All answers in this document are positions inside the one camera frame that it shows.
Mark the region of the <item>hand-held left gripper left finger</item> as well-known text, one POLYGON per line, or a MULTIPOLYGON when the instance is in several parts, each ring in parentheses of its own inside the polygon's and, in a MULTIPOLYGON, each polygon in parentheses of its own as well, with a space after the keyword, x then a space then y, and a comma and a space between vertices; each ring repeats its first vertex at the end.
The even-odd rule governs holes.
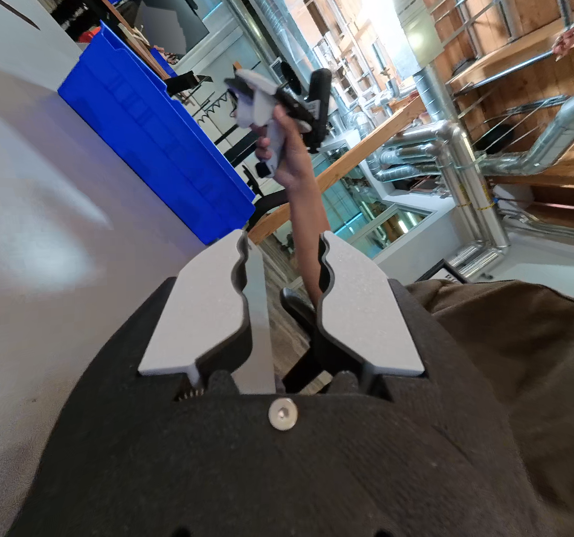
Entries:
POLYGON ((138 367, 140 375, 185 374, 203 386, 217 370, 233 373, 253 350, 246 232, 234 230, 178 274, 138 367))

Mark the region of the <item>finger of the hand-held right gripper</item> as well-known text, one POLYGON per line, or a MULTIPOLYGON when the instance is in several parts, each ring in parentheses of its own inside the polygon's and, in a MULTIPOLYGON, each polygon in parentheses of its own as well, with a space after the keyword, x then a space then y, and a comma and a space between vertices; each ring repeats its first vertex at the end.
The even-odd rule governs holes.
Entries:
POLYGON ((246 129, 255 125, 266 126, 270 121, 270 96, 254 94, 249 98, 239 94, 235 109, 235 121, 238 127, 246 129))
POLYGON ((250 70, 237 69, 233 77, 224 79, 224 83, 236 97, 253 98, 256 91, 262 91, 269 96, 275 96, 280 85, 267 77, 250 70))

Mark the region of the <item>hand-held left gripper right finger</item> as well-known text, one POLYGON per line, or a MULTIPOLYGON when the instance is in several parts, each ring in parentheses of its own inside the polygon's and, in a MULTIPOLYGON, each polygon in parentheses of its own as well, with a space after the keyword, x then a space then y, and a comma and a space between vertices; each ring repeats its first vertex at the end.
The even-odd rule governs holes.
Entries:
POLYGON ((332 374, 349 371, 371 393, 385 376, 425 368, 388 276, 354 246, 324 232, 319 263, 316 354, 332 374))

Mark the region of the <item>wood-edged background desk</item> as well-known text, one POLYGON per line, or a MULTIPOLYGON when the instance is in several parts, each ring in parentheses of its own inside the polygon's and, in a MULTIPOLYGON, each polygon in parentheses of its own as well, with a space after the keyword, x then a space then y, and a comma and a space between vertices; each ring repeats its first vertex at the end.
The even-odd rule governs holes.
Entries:
POLYGON ((98 0, 99 5, 106 9, 106 13, 113 16, 113 21, 117 25, 117 29, 122 32, 123 38, 131 47, 132 51, 163 81, 170 78, 169 74, 159 65, 155 60, 147 46, 143 45, 138 38, 136 38, 133 29, 125 21, 124 17, 118 12, 114 5, 109 0, 98 0))
POLYGON ((255 168, 258 162, 255 156, 257 139, 258 135, 252 130, 237 127, 215 141, 215 146, 236 174, 232 178, 233 183, 251 200, 284 190, 274 179, 258 176, 255 168))

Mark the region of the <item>grey desk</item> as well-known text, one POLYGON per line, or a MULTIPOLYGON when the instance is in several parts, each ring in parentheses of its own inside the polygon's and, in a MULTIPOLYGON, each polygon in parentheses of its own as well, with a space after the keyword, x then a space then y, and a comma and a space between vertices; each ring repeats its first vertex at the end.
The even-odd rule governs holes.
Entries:
POLYGON ((2 526, 86 366, 204 248, 58 95, 80 52, 37 0, 1 0, 2 526))

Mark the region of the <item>person's right hand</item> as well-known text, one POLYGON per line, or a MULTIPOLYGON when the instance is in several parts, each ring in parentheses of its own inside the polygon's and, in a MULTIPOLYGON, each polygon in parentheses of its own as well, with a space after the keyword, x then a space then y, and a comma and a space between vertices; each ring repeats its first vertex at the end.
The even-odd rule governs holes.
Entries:
POLYGON ((273 119, 282 128, 285 137, 281 162, 274 179, 288 193, 301 191, 315 178, 310 155, 296 121, 286 113, 282 105, 277 104, 274 108, 273 119))

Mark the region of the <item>black office chair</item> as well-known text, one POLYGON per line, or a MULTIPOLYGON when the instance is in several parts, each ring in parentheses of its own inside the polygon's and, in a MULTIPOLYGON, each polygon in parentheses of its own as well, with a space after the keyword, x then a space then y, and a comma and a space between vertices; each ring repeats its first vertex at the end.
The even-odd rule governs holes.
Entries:
POLYGON ((167 94, 172 97, 184 91, 194 91, 203 83, 212 83, 213 79, 209 75, 194 74, 193 71, 188 71, 184 74, 176 75, 168 78, 165 81, 167 87, 167 94))

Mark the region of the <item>black framed sign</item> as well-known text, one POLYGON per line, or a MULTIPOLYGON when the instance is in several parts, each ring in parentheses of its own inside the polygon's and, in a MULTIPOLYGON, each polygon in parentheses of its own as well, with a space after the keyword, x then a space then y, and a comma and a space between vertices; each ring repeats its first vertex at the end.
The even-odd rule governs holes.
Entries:
POLYGON ((419 281, 427 280, 446 280, 456 284, 469 283, 469 281, 445 259, 436 262, 432 268, 419 278, 419 281))

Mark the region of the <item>black monitor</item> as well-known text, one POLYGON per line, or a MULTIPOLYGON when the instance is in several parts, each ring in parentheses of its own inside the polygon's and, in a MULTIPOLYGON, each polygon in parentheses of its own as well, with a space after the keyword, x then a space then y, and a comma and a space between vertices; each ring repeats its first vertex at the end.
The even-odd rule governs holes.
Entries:
POLYGON ((119 12, 151 46, 185 55, 209 33, 195 0, 125 0, 119 12))

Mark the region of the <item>silver pipe cluster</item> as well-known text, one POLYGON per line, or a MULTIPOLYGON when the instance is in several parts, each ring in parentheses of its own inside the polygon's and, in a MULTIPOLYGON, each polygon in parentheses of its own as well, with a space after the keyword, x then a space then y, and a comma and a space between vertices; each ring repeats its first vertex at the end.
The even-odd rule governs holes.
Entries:
POLYGON ((569 97, 525 152, 474 151, 460 123, 440 120, 398 133, 371 153, 365 163, 379 182, 430 175, 443 177, 473 236, 473 241, 458 251, 449 264, 463 277, 473 278, 491 269, 510 246, 484 177, 542 174, 572 146, 573 97, 569 97))

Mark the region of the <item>wooden post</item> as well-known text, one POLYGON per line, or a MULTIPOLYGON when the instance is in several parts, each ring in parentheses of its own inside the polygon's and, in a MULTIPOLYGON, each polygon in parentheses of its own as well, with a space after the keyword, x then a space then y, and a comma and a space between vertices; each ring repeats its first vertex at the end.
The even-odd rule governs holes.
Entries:
MULTIPOLYGON (((425 107, 419 95, 413 94, 408 100, 402 102, 402 106, 383 124, 362 139, 358 145, 352 147, 347 153, 335 161, 327 170, 315 176, 321 194, 340 178, 348 174, 360 162, 365 160, 371 153, 381 147, 387 140, 404 129, 406 125, 423 113, 425 107)), ((260 244, 264 239, 274 233, 279 226, 287 220, 291 221, 289 203, 283 204, 278 210, 267 217, 260 219, 250 230, 248 236, 255 244, 260 244)))

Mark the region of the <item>silver ventilation duct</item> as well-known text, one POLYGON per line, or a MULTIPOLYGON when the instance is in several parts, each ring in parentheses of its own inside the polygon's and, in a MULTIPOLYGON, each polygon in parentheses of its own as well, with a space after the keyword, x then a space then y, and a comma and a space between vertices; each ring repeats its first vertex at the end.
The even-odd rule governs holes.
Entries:
POLYGON ((248 39, 269 64, 285 60, 310 85, 320 68, 332 74, 331 109, 347 112, 331 30, 317 5, 320 0, 224 0, 248 39))

